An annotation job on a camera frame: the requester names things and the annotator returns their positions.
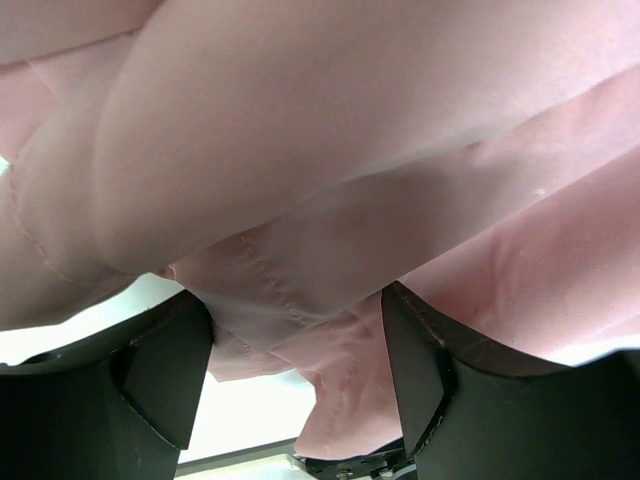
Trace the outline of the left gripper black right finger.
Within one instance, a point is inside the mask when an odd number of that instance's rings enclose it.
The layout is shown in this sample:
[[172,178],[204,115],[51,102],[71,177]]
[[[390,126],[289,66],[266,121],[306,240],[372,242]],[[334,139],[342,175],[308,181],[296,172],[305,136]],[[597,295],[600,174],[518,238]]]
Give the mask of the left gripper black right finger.
[[578,367],[496,342],[400,283],[383,325],[407,454],[422,479],[635,479],[639,354]]

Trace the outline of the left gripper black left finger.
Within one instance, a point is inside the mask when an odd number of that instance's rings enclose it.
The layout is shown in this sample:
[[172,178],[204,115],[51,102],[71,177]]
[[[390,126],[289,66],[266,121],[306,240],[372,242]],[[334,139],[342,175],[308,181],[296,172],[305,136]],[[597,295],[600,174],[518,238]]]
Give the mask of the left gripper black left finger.
[[1,367],[4,479],[172,479],[214,343],[193,295]]

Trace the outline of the pink trousers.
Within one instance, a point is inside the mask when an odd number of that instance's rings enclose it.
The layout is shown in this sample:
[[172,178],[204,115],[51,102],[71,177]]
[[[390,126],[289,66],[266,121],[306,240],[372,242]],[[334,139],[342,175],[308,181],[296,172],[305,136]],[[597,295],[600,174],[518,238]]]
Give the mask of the pink trousers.
[[5,1],[1,327],[145,274],[221,381],[296,370],[320,459],[400,435],[402,281],[547,356],[639,331],[635,1]]

